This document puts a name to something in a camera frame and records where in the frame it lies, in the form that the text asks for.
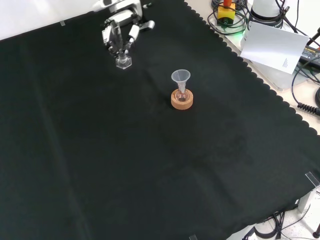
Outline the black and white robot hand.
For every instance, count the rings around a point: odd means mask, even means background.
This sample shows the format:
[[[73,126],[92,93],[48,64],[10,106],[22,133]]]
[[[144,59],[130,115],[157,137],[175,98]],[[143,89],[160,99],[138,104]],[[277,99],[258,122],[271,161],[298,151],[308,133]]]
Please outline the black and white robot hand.
[[[140,33],[140,22],[143,18],[142,5],[139,0],[99,0],[93,6],[94,12],[109,9],[112,14],[102,27],[102,40],[106,49],[113,56],[128,53],[131,45]],[[127,42],[124,42],[121,27],[131,24]]]

